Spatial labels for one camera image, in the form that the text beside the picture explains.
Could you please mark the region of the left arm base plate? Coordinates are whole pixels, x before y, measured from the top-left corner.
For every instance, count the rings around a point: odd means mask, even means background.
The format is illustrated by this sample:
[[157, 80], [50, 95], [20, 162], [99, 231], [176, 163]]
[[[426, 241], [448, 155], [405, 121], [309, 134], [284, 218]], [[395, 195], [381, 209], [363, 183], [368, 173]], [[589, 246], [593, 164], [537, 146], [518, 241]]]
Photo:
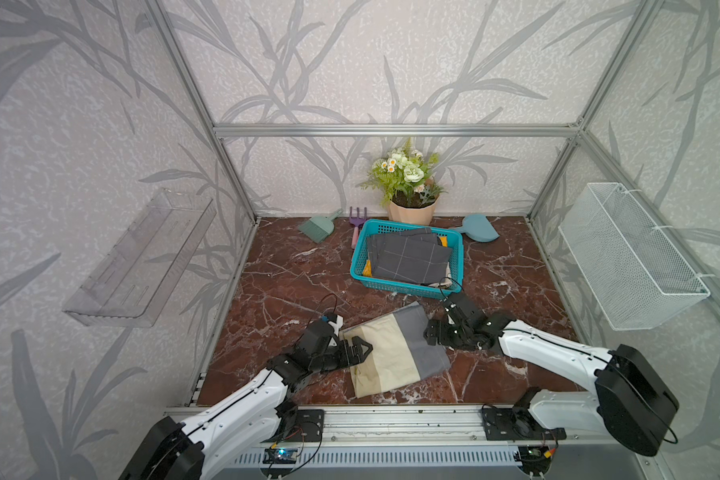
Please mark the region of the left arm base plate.
[[319, 442], [323, 439], [325, 410], [294, 408], [279, 415], [280, 424], [273, 442]]

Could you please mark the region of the beige and grey pillowcase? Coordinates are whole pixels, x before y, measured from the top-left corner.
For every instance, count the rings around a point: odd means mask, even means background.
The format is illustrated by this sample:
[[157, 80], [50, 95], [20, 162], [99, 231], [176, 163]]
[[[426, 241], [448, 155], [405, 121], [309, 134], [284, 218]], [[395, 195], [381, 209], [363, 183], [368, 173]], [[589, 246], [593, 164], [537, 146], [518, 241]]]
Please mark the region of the beige and grey pillowcase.
[[424, 338], [427, 325], [424, 308], [413, 302], [344, 331], [343, 339], [360, 338], [372, 345], [366, 360], [350, 368], [355, 395], [381, 394], [449, 370], [446, 349]]

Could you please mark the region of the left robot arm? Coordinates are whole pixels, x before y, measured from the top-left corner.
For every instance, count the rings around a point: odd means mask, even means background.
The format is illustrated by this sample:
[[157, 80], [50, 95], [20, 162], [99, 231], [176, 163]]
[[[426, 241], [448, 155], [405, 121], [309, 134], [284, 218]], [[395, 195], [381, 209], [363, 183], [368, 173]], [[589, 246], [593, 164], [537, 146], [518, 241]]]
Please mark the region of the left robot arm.
[[285, 439], [296, 425], [291, 396], [314, 375], [359, 365], [373, 351], [360, 336], [341, 339], [342, 326], [337, 314], [326, 313], [219, 403], [181, 421], [166, 416], [156, 422], [120, 477], [211, 479], [252, 446]]

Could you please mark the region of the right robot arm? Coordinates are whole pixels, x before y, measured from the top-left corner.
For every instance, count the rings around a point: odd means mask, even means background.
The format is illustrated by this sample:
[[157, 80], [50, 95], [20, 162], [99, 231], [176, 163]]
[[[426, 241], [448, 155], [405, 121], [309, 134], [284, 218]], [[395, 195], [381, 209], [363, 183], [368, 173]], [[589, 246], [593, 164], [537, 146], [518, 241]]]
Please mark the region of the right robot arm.
[[655, 456], [677, 443], [679, 402], [637, 349], [588, 346], [532, 327], [504, 311], [485, 313], [464, 293], [446, 297], [445, 314], [424, 338], [453, 350], [492, 351], [537, 365], [578, 385], [575, 392], [532, 387], [511, 408], [485, 418], [495, 433], [548, 438], [562, 430], [607, 434], [628, 450]]

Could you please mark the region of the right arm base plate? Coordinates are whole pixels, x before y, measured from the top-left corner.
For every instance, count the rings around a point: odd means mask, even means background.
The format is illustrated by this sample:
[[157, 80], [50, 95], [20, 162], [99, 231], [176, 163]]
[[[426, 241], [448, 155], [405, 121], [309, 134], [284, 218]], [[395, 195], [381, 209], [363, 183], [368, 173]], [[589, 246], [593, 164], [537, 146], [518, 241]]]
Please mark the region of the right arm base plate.
[[543, 427], [526, 408], [520, 406], [484, 404], [480, 409], [480, 417], [487, 440], [555, 441], [567, 438], [563, 428]]

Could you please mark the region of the teal plastic basket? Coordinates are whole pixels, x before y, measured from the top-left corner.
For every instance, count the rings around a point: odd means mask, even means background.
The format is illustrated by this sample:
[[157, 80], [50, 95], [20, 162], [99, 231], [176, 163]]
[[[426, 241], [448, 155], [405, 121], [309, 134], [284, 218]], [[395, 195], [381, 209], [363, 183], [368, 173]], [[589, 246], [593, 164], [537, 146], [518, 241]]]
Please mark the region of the teal plastic basket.
[[365, 222], [350, 267], [365, 287], [441, 299], [462, 290], [462, 234], [386, 220]]

